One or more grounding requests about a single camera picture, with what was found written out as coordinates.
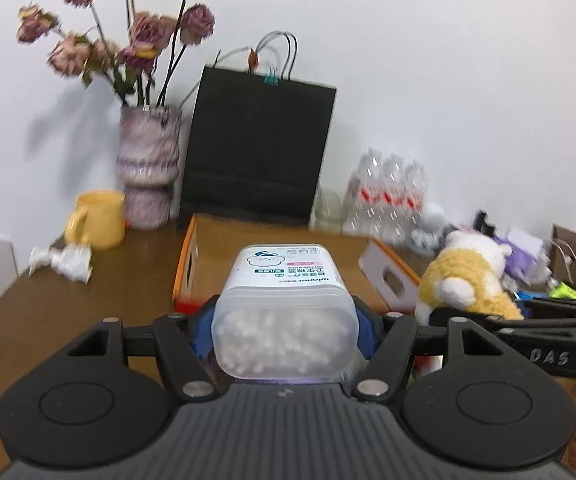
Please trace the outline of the clear cotton swab jar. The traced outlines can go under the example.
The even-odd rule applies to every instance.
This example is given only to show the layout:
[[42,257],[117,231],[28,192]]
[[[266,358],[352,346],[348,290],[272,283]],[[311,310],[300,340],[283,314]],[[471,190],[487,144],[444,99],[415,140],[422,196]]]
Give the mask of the clear cotton swab jar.
[[354,300],[343,283],[263,285],[237,262],[216,300],[212,323],[218,366],[261,382],[327,379],[358,351]]

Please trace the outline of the yellow white plush toy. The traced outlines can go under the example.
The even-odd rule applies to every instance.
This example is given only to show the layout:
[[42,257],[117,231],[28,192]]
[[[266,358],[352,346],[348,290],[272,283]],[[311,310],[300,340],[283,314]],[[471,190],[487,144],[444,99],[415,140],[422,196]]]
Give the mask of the yellow white plush toy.
[[500,282],[511,253],[510,245],[499,244],[484,234],[450,232],[445,247],[429,264],[419,283],[417,322],[428,326],[431,314],[443,308],[522,320],[519,307]]

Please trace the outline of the purple tissue pack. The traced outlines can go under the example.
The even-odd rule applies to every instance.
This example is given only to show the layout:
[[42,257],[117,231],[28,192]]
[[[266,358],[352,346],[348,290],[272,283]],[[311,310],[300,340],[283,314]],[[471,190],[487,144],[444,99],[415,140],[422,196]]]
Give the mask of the purple tissue pack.
[[525,285],[541,285],[548,281],[550,258],[541,238],[512,228],[504,236],[495,236],[495,240],[498,245],[510,248],[504,273]]

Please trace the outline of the orange cardboard produce box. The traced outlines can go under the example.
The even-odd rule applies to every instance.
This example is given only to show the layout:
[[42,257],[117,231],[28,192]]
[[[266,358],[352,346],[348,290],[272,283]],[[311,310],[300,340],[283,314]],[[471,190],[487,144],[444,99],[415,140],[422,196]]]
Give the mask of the orange cardboard produce box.
[[173,285],[174,310],[196,312],[224,289],[237,262],[252,281],[285,289],[343,283],[378,313],[414,310],[429,261],[381,240],[195,214],[189,220]]

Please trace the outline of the white round robot speaker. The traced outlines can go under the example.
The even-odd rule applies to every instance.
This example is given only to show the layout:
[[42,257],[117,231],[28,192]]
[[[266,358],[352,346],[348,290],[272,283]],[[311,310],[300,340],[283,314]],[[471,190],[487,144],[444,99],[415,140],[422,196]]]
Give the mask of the white round robot speaker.
[[442,206],[437,203],[425,203],[414,229],[410,232],[408,247],[419,256],[434,256],[440,250],[440,240],[446,223]]

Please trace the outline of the left clear water bottle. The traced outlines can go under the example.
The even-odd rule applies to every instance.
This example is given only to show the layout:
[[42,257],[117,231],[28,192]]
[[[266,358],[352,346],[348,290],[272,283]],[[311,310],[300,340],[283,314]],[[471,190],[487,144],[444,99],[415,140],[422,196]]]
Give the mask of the left clear water bottle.
[[350,178],[344,200],[343,232],[353,236],[376,236],[381,194],[381,154],[369,148]]

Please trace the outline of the clear glass cup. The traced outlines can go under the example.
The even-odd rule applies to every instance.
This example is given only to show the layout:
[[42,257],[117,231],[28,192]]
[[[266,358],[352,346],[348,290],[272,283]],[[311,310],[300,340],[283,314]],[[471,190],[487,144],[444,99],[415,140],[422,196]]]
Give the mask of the clear glass cup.
[[311,229],[328,233],[340,233],[344,221],[343,203],[331,188],[317,186],[311,213]]

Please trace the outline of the middle clear water bottle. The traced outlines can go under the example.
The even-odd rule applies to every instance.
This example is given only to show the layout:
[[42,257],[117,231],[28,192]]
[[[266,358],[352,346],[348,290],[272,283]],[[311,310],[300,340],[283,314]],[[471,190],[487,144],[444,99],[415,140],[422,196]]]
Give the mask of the middle clear water bottle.
[[382,242],[401,246],[406,240],[404,198],[406,174],[404,159],[392,154],[382,164],[381,231]]

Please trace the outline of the black lipstick tubes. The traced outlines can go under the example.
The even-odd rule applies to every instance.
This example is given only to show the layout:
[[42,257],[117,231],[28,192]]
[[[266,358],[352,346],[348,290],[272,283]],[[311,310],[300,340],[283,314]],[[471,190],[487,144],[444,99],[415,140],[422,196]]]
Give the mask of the black lipstick tubes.
[[472,229],[490,238],[496,236],[496,226],[487,221],[487,212],[484,210],[479,210],[475,214]]

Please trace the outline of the crumpled white paper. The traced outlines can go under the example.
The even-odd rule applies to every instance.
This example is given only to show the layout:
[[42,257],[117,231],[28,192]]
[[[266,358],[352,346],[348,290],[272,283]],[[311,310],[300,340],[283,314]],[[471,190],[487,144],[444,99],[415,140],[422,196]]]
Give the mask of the crumpled white paper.
[[34,248],[31,252],[28,274],[41,268],[50,268],[71,282],[87,284],[92,276],[92,248],[88,245],[67,244],[62,249]]

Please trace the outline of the right clear water bottle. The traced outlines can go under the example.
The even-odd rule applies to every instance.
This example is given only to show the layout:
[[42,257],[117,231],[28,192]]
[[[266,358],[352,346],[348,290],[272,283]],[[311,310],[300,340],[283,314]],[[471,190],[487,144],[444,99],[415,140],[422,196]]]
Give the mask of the right clear water bottle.
[[406,234],[410,238],[419,226],[425,195],[427,195],[428,178],[425,167],[421,162],[414,160],[405,170],[404,209],[406,217]]

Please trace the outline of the yellow ceramic mug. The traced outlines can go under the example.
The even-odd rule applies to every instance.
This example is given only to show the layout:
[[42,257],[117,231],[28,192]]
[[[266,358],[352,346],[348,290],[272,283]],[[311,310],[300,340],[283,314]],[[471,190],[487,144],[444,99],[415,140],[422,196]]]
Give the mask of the yellow ceramic mug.
[[125,237],[124,204],[125,195],[116,190],[81,194],[64,228],[64,241],[95,250],[119,246]]

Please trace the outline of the mottled purple ceramic vase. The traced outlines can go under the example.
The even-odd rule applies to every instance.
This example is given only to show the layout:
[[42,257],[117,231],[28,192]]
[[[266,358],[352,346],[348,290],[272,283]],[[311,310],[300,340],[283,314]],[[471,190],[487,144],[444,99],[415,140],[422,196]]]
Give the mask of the mottled purple ceramic vase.
[[176,107],[121,108],[116,171],[124,186],[125,218],[135,230],[156,230],[169,221],[180,131]]

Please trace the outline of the black paper gift bag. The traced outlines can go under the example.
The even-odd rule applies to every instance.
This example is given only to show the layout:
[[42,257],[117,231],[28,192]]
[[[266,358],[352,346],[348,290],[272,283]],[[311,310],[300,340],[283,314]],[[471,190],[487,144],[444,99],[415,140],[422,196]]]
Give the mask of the black paper gift bag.
[[337,90],[293,79],[297,37],[273,30],[243,72],[212,63],[198,84],[179,214],[305,226]]

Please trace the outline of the dried pink rose bouquet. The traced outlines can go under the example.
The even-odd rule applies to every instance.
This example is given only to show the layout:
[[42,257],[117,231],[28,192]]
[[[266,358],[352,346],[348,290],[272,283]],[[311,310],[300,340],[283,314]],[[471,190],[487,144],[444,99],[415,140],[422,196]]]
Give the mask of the dried pink rose bouquet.
[[54,73],[85,87],[108,82],[124,107],[164,106],[185,52],[214,34],[214,14],[196,0],[181,0],[174,15],[140,10],[136,0],[61,1],[90,14],[92,26],[67,28],[58,14],[31,2],[18,11],[18,44],[56,37],[46,58]]

